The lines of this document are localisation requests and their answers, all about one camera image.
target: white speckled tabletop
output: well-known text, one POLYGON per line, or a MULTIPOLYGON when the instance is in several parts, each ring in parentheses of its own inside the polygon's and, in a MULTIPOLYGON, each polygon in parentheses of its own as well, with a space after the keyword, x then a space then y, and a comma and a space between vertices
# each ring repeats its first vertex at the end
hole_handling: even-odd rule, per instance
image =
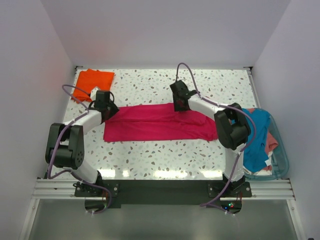
MULTIPOLYGON (((175 69, 100 69, 114 72, 111 91, 118 107, 139 104, 171 103, 169 85, 175 80, 175 69)), ((74 84, 77 83, 77 71, 74 84)), ((203 96, 222 103, 239 103, 243 108, 256 107, 246 70, 193 70, 203 96)), ((194 89, 190 74, 181 69, 179 79, 194 89)), ((63 121, 84 111, 80 104, 69 100, 63 121)), ((219 180, 225 169, 225 151, 218 140, 166 140, 105 142, 105 124, 84 136, 85 158, 99 170, 104 179, 186 179, 219 180)), ((61 169, 53 167, 57 173, 61 169)), ((73 179, 69 173, 60 179, 73 179)))

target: blue cloth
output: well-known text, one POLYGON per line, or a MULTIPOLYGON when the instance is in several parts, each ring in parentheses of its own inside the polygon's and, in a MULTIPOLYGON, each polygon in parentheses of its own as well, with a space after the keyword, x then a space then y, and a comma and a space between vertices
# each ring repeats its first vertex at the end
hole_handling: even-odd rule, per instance
MULTIPOLYGON (((255 109, 253 113, 250 113, 247 109, 242 110, 252 118, 256 127, 255 139, 244 150, 243 165, 251 172, 258 172, 267 166, 265 161, 268 159, 268 155, 265 152, 265 147, 270 125, 270 113, 260 108, 255 109)), ((251 121, 248 118, 246 120, 251 129, 251 134, 248 137, 249 143, 253 137, 254 128, 251 121)))

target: purple cable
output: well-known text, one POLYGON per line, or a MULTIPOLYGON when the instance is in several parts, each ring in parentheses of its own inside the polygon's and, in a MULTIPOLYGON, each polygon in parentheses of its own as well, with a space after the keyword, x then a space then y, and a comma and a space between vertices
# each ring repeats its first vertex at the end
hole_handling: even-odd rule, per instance
POLYGON ((88 107, 87 107, 84 103, 82 103, 79 99, 77 99, 76 97, 74 97, 71 93, 69 93, 69 92, 65 89, 65 87, 72 87, 72 88, 78 89, 78 90, 80 90, 80 91, 82 91, 82 92, 84 92, 84 93, 86 93, 86 94, 88 94, 88 93, 85 92, 84 90, 82 90, 81 88, 76 87, 76 86, 72 86, 72 85, 69 85, 69 84, 64 84, 64 85, 62 85, 62 89, 63 89, 71 98, 73 98, 74 100, 76 100, 78 103, 82 104, 87 111, 86 111, 85 113, 83 113, 82 115, 76 117, 76 118, 75 118, 74 120, 72 120, 71 122, 69 122, 69 123, 61 130, 61 132, 60 132, 60 134, 59 134, 59 136, 58 136, 58 138, 57 138, 57 140, 56 140, 55 146, 54 146, 54 148, 53 148, 53 152, 52 152, 52 155, 51 155, 50 163, 49 163, 49 166, 48 166, 47 178, 48 178, 48 179, 54 179, 54 178, 58 177, 58 176, 61 175, 61 174, 71 173, 71 175, 72 175, 75 179, 77 179, 78 181, 80 181, 80 182, 82 182, 82 183, 84 183, 84 184, 86 184, 86 185, 89 185, 89 186, 91 186, 91 187, 98 188, 98 189, 102 189, 102 190, 106 191, 106 192, 108 193, 108 196, 109 196, 109 202, 107 203, 106 207, 105 207, 104 209, 100 210, 100 211, 94 211, 94 212, 93 212, 93 214, 99 214, 99 213, 104 212, 104 211, 105 211, 107 208, 109 208, 110 205, 111 205, 112 194, 111 194, 111 192, 110 192, 107 188, 105 188, 105 187, 103 187, 103 186, 98 186, 98 185, 92 184, 92 183, 90 183, 90 182, 87 182, 87 181, 81 179, 80 177, 78 177, 78 176, 77 176, 76 174, 74 174, 71 170, 67 170, 67 169, 62 170, 61 172, 58 172, 58 173, 56 173, 55 175, 51 176, 51 172, 52 172, 52 168, 53 168, 53 165, 54 165, 54 161, 55 161, 55 157, 56 157, 56 154, 57 154, 57 150, 58 150, 58 147, 59 147, 61 138, 62 138, 62 136, 64 135, 65 131, 66 131, 73 123, 75 123, 76 121, 78 121, 79 119, 83 118, 84 116, 86 116, 86 115, 89 113, 88 107))
POLYGON ((231 110, 234 110, 234 111, 237 111, 237 112, 243 114, 244 116, 246 116, 246 117, 249 119, 249 121, 251 122, 251 124, 252 124, 252 126, 253 126, 253 136, 252 136, 252 139, 251 139, 251 141, 250 141, 249 143, 247 143, 247 144, 244 146, 244 148, 242 148, 242 149, 240 150, 238 156, 237 156, 236 159, 235 159, 235 162, 234 162, 234 165, 233 165, 233 168, 232 168, 230 177, 229 177, 228 181, 226 182, 224 188, 221 190, 221 192, 220 192, 214 199, 212 199, 212 200, 210 200, 210 201, 208 201, 208 202, 206 202, 206 203, 200 204, 200 207, 206 207, 206 206, 216 207, 216 205, 213 205, 213 203, 214 203, 217 199, 219 199, 219 198, 222 196, 222 194, 224 194, 224 192, 227 190, 227 188, 228 188, 228 186, 229 186, 229 184, 230 184, 230 182, 231 182, 232 176, 234 175, 234 172, 235 172, 235 170, 236 170, 236 166, 237 166, 237 163, 238 163, 238 161, 239 161, 240 154, 241 154, 247 147, 249 147, 249 146, 252 144, 252 142, 253 142, 253 140, 255 139, 256 134, 257 134, 257 128, 256 128, 255 122, 252 120, 252 118, 251 118, 248 114, 246 114, 244 111, 242 111, 242 110, 240 110, 240 109, 238 109, 238 108, 236 108, 236 107, 233 107, 233 106, 219 105, 219 104, 217 104, 216 102, 213 102, 213 101, 211 101, 211 100, 209 100, 209 99, 207 99, 207 98, 202 97, 201 94, 200 94, 200 92, 199 92, 199 90, 198 90, 198 87, 197 87, 197 84, 196 84, 196 80, 195 80, 195 77, 194 77, 194 75, 193 75, 193 73, 192 73, 192 71, 191 71, 191 68, 190 68, 186 63, 180 62, 180 63, 178 64, 178 66, 177 66, 177 68, 176 68, 175 81, 178 80, 178 72, 179 72, 179 67, 180 67, 180 65, 184 65, 184 66, 189 70, 190 75, 191 75, 191 78, 192 78, 192 81, 193 81, 193 85, 194 85, 195 91, 196 91, 196 93, 198 94, 199 98, 201 98, 201 99, 204 100, 205 102, 207 102, 207 103, 209 103, 209 104, 212 104, 212 105, 214 105, 214 106, 216 106, 216 107, 222 107, 222 108, 225 108, 225 109, 231 109, 231 110))

